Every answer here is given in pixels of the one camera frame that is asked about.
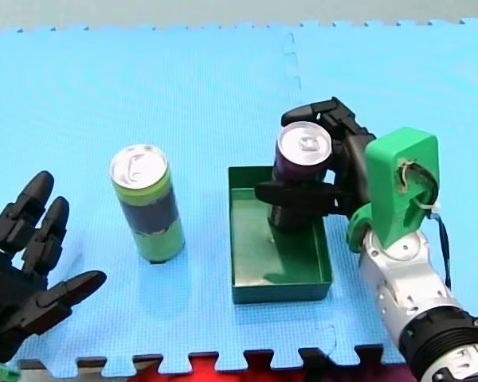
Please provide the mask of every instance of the robotic arm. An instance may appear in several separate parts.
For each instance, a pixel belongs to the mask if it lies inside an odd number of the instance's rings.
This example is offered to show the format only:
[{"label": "robotic arm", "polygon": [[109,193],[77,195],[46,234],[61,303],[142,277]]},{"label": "robotic arm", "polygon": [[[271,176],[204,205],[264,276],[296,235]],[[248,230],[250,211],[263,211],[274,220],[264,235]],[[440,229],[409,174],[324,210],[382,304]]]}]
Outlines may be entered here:
[{"label": "robotic arm", "polygon": [[[439,191],[437,139],[404,128],[376,138],[338,99],[285,113],[319,124],[333,139],[333,185],[270,181],[256,187],[269,204],[317,216],[347,216],[347,242],[375,296],[392,341],[420,382],[478,382],[478,317],[451,293],[448,238],[433,213]],[[425,217],[440,226],[443,282],[420,230]]]},{"label": "robotic arm", "polygon": [[[39,173],[0,214],[2,363],[13,358],[26,338],[43,334],[69,317],[71,308],[93,294],[106,280],[103,272],[89,271],[48,289],[48,273],[61,256],[69,218],[69,203],[57,197],[41,227],[35,228],[45,211],[53,182],[50,173]],[[23,267],[17,269],[12,259],[23,249]],[[10,372],[0,369],[0,375],[3,373],[9,375]]]}]

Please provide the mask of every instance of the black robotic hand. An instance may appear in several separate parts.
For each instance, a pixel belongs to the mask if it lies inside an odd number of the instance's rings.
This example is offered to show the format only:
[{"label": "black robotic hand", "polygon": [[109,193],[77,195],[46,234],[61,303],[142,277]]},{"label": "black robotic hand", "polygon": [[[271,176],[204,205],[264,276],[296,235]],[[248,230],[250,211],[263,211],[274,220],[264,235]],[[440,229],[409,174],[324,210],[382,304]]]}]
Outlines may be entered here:
[{"label": "black robotic hand", "polygon": [[[69,203],[57,197],[36,229],[53,182],[49,172],[40,172],[0,214],[0,362],[10,361],[32,334],[43,334],[69,317],[73,306],[106,281],[103,272],[90,271],[47,290],[69,218]],[[23,249],[20,270],[12,260]]]}]

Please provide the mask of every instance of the green tray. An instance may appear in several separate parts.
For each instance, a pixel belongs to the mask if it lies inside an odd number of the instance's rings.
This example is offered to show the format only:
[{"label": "green tray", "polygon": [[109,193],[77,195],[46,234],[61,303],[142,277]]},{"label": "green tray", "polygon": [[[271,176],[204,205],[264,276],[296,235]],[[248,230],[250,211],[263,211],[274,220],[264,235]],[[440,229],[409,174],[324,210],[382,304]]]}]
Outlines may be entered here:
[{"label": "green tray", "polygon": [[323,220],[303,232],[276,230],[268,222],[268,205],[255,198],[253,189],[270,180],[271,171],[271,166],[229,168],[233,300],[321,300],[331,285]]}]

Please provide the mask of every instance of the blue foam mat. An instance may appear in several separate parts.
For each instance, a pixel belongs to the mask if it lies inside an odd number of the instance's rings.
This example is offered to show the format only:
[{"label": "blue foam mat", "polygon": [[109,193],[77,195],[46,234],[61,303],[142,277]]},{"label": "blue foam mat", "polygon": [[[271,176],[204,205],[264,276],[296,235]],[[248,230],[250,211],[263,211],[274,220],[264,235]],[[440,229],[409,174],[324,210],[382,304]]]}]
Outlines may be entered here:
[{"label": "blue foam mat", "polygon": [[[401,24],[1,34],[0,210],[50,170],[54,195],[72,206],[50,282],[108,273],[99,293],[28,340],[17,360],[70,377],[76,359],[106,357],[105,376],[129,376],[137,355],[163,355],[160,370],[172,373],[190,371],[190,353],[218,352],[217,369],[238,370],[245,350],[271,349],[272,366],[290,368],[302,365],[299,348],[354,364],[356,345],[384,344],[385,361],[401,361],[345,250],[343,219],[327,221],[329,298],[232,303],[226,169],[271,163],[280,114],[332,95],[377,134],[401,124],[439,134],[454,287],[478,314],[478,213],[468,216],[478,212],[478,170],[468,172],[478,161],[478,25]],[[186,230],[186,250],[162,267],[136,255],[107,175],[111,156],[137,142],[167,153]],[[438,248],[435,228],[425,231]]]}]

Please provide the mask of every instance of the aluminum can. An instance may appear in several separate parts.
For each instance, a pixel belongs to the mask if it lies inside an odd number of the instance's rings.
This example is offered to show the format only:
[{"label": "aluminum can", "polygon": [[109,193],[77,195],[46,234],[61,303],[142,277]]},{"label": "aluminum can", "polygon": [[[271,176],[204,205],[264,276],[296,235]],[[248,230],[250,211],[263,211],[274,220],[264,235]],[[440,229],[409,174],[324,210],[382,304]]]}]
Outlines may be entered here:
[{"label": "aluminum can", "polygon": [[109,170],[140,255],[151,263],[172,259],[185,239],[165,154],[154,146],[129,146]]},{"label": "aluminum can", "polygon": [[[331,160],[332,139],[316,123],[294,122],[281,130],[275,150],[273,180],[294,183],[322,181]],[[298,231],[307,228],[313,218],[272,205],[269,207],[268,219],[281,231]]]}]

